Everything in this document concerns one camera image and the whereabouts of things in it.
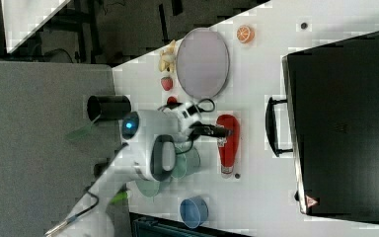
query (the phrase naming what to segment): white table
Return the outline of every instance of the white table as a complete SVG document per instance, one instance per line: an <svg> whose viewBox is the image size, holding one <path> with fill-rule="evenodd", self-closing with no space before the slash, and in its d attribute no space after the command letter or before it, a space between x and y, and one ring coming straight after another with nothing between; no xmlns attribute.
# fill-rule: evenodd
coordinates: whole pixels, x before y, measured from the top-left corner
<svg viewBox="0 0 379 237"><path fill-rule="evenodd" d="M309 28L300 29L307 22ZM239 26L256 29L250 44L236 39ZM229 84L215 99L217 113L204 118L215 123L219 114L233 112L241 122L241 144L235 172L241 179L224 180L216 139L203 137L196 144L201 170L182 181L174 180L153 201L143 197L134 183L131 212L182 221L184 198L201 195L209 208L202 226L250 236L379 236L378 225L315 218L300 213L293 196L296 178L292 154L276 158L265 137L265 107L270 96L284 97L281 58L293 51L344 40L379 30L379 1L273 0L219 23L212 30L225 39L230 53ZM154 110L171 95L191 100L173 74L175 88L163 91L158 70L159 50L114 68L115 92L129 95L134 110ZM277 113L280 142L290 147L286 106Z"/></svg>
<svg viewBox="0 0 379 237"><path fill-rule="evenodd" d="M5 40L12 53L70 0L1 0Z"/></svg>

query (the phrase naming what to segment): black cup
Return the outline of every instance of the black cup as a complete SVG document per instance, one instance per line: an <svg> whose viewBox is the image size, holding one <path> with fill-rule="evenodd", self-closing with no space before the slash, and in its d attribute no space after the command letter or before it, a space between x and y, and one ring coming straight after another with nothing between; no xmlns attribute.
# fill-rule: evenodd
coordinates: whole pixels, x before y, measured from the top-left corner
<svg viewBox="0 0 379 237"><path fill-rule="evenodd" d="M97 121L120 120L131 112L131 104L125 96L92 96L88 99L88 117Z"/></svg>

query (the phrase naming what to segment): gray floor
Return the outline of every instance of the gray floor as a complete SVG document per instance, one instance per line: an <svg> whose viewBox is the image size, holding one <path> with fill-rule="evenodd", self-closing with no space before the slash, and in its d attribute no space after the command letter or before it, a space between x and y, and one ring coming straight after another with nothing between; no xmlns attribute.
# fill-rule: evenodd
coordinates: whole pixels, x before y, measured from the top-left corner
<svg viewBox="0 0 379 237"><path fill-rule="evenodd" d="M114 157L116 121L75 142L64 138L89 122L89 96L113 93L107 66L0 62L0 237L42 236L95 181L94 165ZM126 202L109 212L130 236Z"/></svg>
<svg viewBox="0 0 379 237"><path fill-rule="evenodd" d="M105 2L108 5L115 1ZM259 5L253 0L183 0L183 12L173 16L171 0L124 2L125 6L110 5L106 14L101 9L97 14L100 41L108 63L124 63L164 45L160 4L165 11L169 40L179 40L195 28L209 27Z"/></svg>
<svg viewBox="0 0 379 237"><path fill-rule="evenodd" d="M80 0L87 12L87 0ZM103 54L96 56L99 64L122 64L164 45L159 5L165 11L167 40L179 40L198 27L209 27L266 0L183 0L183 12L173 16L171 0L104 0L104 7L94 1L97 29ZM73 1L68 8L74 9ZM91 31L83 25L87 60L91 63ZM69 32L41 34L42 52L63 48L74 58L78 50L77 36Z"/></svg>

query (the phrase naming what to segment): plate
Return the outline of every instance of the plate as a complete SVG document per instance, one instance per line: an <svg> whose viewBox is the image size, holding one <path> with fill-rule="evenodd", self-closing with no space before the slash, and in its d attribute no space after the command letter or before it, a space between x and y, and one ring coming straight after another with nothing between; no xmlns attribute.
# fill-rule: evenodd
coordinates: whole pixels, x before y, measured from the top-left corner
<svg viewBox="0 0 379 237"><path fill-rule="evenodd" d="M229 52L223 37L208 28L189 32L177 55L177 75L184 91L197 99L212 98L225 85Z"/></svg>

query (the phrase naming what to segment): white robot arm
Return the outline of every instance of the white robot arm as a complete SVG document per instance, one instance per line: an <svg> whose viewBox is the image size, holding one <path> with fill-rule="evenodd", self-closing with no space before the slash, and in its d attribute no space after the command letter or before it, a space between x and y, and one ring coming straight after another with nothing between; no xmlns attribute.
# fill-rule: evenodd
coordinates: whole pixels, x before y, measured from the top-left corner
<svg viewBox="0 0 379 237"><path fill-rule="evenodd" d="M45 233L57 237L114 237L106 209L127 182L163 181L175 167L175 145L185 142L191 126L200 121L197 105L173 110L137 111L122 121L123 146L96 183L76 203L66 219Z"/></svg>

